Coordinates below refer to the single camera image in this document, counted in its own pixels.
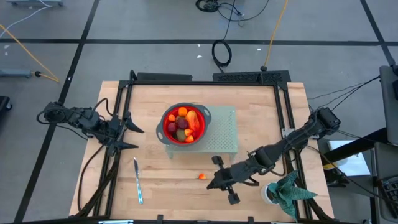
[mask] yellow cable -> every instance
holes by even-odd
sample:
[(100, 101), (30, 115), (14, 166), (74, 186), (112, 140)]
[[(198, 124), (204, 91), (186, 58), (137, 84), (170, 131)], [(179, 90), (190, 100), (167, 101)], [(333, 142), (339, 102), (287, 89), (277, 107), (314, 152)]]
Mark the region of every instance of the yellow cable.
[(268, 59), (269, 59), (269, 56), (270, 56), (270, 54), (271, 54), (272, 42), (274, 41), (274, 36), (275, 36), (276, 30), (278, 29), (279, 24), (280, 24), (280, 21), (282, 20), (282, 16), (284, 15), (284, 12), (285, 12), (285, 9), (286, 9), (287, 2), (288, 2), (288, 1), (289, 1), (289, 0), (285, 0), (284, 7), (283, 7), (282, 11), (281, 11), (280, 14), (279, 14), (278, 22), (276, 23), (275, 29), (274, 29), (274, 31), (273, 31), (273, 33), (272, 33), (271, 40), (270, 40), (269, 45), (268, 45), (268, 53), (267, 53), (266, 62), (264, 62), (264, 66), (267, 66)]
[(44, 75), (43, 73), (40, 73), (40, 76), (41, 76), (41, 77), (44, 77), (44, 78), (48, 78), (48, 79), (53, 80), (53, 81), (56, 81), (56, 82), (60, 82), (59, 80), (56, 80), (56, 79), (54, 79), (54, 78), (52, 78), (52, 77), (50, 77), (50, 76), (48, 76), (48, 75)]
[(6, 33), (8, 34), (8, 35), (10, 35), (10, 37), (12, 37), (28, 54), (29, 54), (29, 56), (30, 57), (32, 57), (41, 67), (43, 67), (46, 71), (48, 71), (49, 72), (49, 74), (51, 75), (51, 76), (53, 76), (53, 78), (51, 78), (51, 77), (49, 77), (49, 76), (47, 76), (47, 75), (44, 75), (44, 77), (46, 77), (46, 78), (50, 78), (51, 80), (54, 80), (54, 81), (56, 81), (57, 83), (59, 83), (60, 82), (60, 80), (58, 79), (58, 77), (56, 77), (46, 66), (44, 66), (39, 60), (37, 60), (33, 55), (32, 55), (32, 53), (28, 50), (28, 49), (26, 49), (26, 47), (23, 45), (23, 44), (21, 44), (20, 42), (19, 42), (19, 40), (17, 39), (17, 38), (15, 38), (14, 37), (14, 35), (12, 35), (3, 25), (1, 25), (0, 24), (0, 28), (2, 28), (3, 30), (5, 30), (6, 31)]

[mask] white pot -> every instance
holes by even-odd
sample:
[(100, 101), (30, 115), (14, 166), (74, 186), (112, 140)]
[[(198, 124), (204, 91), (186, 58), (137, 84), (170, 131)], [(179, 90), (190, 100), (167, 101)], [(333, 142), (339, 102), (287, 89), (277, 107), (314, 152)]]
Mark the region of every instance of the white pot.
[(262, 189), (261, 189), (261, 197), (265, 201), (265, 203), (268, 203), (268, 204), (271, 204), (271, 205), (277, 205), (278, 203), (272, 203), (272, 200), (267, 195), (267, 189), (268, 189), (268, 185), (269, 184), (267, 184), (267, 185), (262, 187)]

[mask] floor stripe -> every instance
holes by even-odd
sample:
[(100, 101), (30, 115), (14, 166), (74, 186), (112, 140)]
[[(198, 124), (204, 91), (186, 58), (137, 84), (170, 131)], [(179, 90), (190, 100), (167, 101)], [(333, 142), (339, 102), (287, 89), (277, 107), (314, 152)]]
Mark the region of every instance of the floor stripe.
[[(97, 10), (99, 2), (100, 2), (100, 0), (95, 0), (93, 3), (93, 6), (91, 8), (90, 14), (89, 14), (87, 22), (86, 22), (85, 29), (83, 31), (83, 34), (81, 35), (79, 46), (78, 46), (75, 56), (72, 60), (72, 64), (70, 66), (67, 79), (65, 80), (65, 83), (63, 84), (63, 88), (62, 88), (61, 95), (59, 98), (59, 101), (62, 103), (65, 102), (65, 98), (67, 96), (69, 86), (70, 86), (70, 83), (73, 78), (73, 74), (75, 73), (76, 66), (78, 64), (81, 52), (83, 50), (84, 41), (86, 40), (88, 32), (90, 31), (90, 27), (91, 27), (91, 24), (93, 23), (94, 15)], [(19, 208), (16, 213), (14, 223), (15, 222), (19, 223), (24, 220), (27, 208), (29, 206), (30, 199), (32, 198), (32, 195), (33, 195), (36, 183), (37, 183), (37, 179), (39, 178), (40, 171), (42, 170), (45, 157), (49, 150), (54, 131), (55, 131), (55, 125), (51, 125), (47, 130), (47, 133), (46, 133), (44, 141), (43, 141), (42, 148), (40, 149), (39, 155), (37, 156), (35, 166), (33, 168), (32, 174), (30, 175), (29, 182), (26, 186), (24, 196), (22, 197), (21, 203), (19, 204)]]
[(371, 12), (366, 0), (361, 0), (361, 4), (362, 4), (363, 9), (365, 10), (366, 16), (369, 19), (369, 22), (370, 22), (370, 24), (372, 26), (374, 34), (376, 35), (379, 43), (381, 44), (381, 49), (383, 50), (384, 56), (386, 57), (388, 64), (389, 65), (395, 65), (395, 61), (392, 58), (390, 50), (388, 49), (388, 47), (386, 45), (386, 42), (384, 41), (383, 36), (381, 35), (381, 32), (380, 32), (380, 30), (379, 30), (379, 28), (378, 28), (378, 26), (376, 24), (376, 21), (373, 18), (372, 12)]
[[(19, 39), (30, 44), (80, 44), (80, 39)], [(126, 40), (126, 39), (86, 39), (84, 44), (213, 44), (213, 39), (203, 40)], [(226, 40), (228, 44), (268, 45), (269, 40)], [(0, 43), (15, 43), (13, 39), (0, 39)], [(332, 41), (332, 40), (274, 40), (273, 45), (302, 46), (378, 46), (379, 41)], [(386, 45), (398, 45), (398, 42), (386, 42)]]

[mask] knife handle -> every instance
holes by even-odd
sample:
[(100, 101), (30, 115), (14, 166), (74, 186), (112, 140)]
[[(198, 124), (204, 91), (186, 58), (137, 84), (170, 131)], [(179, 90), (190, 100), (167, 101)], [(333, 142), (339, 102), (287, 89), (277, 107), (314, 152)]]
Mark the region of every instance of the knife handle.
[(141, 187), (140, 187), (140, 185), (139, 185), (139, 179), (138, 179), (138, 177), (136, 177), (136, 182), (137, 182), (138, 202), (139, 202), (140, 204), (143, 204), (144, 201), (143, 201), (143, 199), (142, 199)]

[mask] wheel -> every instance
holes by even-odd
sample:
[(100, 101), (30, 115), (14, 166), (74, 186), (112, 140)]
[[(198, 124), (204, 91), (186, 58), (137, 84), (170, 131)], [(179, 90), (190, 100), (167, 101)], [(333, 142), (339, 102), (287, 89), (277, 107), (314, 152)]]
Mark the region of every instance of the wheel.
[(11, 110), (12, 109), (12, 104), (10, 102), (8, 102), (7, 106), (6, 106), (6, 110)]

